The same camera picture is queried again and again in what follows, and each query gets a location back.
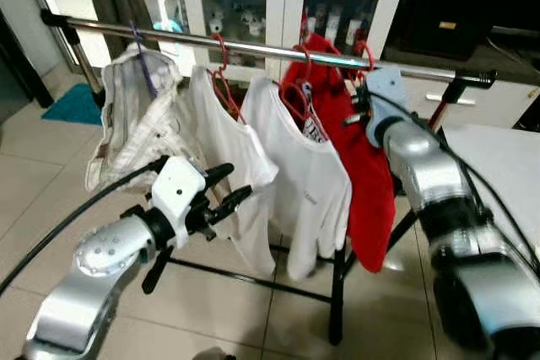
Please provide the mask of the purple clothes hanger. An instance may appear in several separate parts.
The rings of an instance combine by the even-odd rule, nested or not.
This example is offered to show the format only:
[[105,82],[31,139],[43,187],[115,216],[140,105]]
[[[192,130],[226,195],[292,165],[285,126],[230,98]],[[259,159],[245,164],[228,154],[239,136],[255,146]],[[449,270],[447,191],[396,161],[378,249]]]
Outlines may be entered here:
[[158,78],[157,72],[151,68],[149,64],[145,40],[143,39],[142,34],[139,32],[138,26],[135,25],[135,22],[132,20],[130,20],[130,29],[132,31],[132,40],[134,40],[134,44],[136,45],[136,48],[138,48],[138,62],[143,71],[143,78],[145,78],[147,90],[149,91],[151,98],[155,99],[159,95],[161,79]]

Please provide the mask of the red printed garment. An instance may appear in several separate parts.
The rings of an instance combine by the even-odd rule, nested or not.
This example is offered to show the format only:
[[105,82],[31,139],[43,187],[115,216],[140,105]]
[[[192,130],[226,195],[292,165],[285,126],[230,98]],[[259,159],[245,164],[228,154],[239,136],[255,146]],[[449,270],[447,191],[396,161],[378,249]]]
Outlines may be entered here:
[[352,186],[347,236],[362,267],[378,274],[395,224],[393,179],[386,153],[370,144],[365,127],[343,124],[355,113],[347,77],[338,67],[292,62],[283,80],[296,83],[305,78],[310,83],[314,113],[327,130]]

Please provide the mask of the white t-shirt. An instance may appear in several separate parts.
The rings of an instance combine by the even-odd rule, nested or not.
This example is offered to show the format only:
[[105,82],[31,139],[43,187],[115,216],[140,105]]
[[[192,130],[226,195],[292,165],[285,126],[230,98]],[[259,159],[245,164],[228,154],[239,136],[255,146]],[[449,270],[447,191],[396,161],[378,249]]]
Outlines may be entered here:
[[308,278],[321,257],[343,248],[352,186],[332,142],[319,126],[301,129],[266,76],[251,80],[240,113],[278,167],[274,224],[290,237],[287,275]]
[[247,124],[233,120],[213,92],[211,75],[195,66],[190,78],[190,98],[196,137],[208,167],[233,164],[231,175],[215,186],[216,196],[250,186],[253,190],[235,213],[217,225],[220,236],[230,239],[247,267],[262,275],[274,273],[269,245],[270,218],[275,202],[274,180],[278,166],[266,155],[262,141]]

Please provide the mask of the white checked shirt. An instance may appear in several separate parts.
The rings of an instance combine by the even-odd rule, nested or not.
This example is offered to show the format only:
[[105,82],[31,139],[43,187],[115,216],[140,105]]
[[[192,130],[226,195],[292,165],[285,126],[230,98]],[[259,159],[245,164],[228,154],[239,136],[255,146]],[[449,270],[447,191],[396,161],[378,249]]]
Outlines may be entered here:
[[135,45],[101,70],[103,139],[86,164],[86,191],[96,193],[162,155],[184,157],[200,169],[206,166],[190,91],[181,87],[184,75],[166,53],[154,49],[146,53],[161,79],[155,99],[147,90]]

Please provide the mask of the white low tv cabinet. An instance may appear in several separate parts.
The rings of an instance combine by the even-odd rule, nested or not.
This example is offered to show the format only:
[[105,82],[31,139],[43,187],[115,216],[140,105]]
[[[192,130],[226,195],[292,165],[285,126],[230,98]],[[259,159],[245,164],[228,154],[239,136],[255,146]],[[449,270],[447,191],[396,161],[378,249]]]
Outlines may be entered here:
[[476,124],[489,127],[513,127],[540,94],[540,74],[526,67],[540,56],[537,37],[509,35],[494,31],[480,40],[469,60],[457,61],[440,56],[405,51],[395,41],[383,48],[386,61],[403,66],[435,68],[448,72],[495,70],[496,83],[489,89],[467,88],[459,105],[448,105],[443,116],[446,124]]

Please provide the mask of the teal floor mat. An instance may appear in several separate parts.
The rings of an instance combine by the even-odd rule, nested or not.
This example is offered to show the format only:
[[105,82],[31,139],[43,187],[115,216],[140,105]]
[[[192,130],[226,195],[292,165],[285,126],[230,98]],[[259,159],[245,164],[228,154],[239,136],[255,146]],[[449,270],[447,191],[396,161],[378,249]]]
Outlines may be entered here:
[[97,127],[103,125],[100,107],[95,103],[94,94],[88,83],[77,83],[72,86],[42,114],[41,118]]

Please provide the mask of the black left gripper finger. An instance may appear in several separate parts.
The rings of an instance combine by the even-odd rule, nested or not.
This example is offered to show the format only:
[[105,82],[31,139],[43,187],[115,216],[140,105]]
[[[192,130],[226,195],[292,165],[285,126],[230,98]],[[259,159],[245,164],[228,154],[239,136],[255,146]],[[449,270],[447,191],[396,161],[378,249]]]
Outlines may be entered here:
[[211,209],[206,213],[206,224],[208,226],[214,226],[227,218],[232,213],[235,213],[236,208],[245,201],[250,195],[253,194],[253,188],[250,185],[236,188],[231,191],[216,208]]
[[202,178],[204,179],[205,191],[211,191],[219,182],[224,181],[235,171],[235,166],[231,163],[220,164],[204,171]]

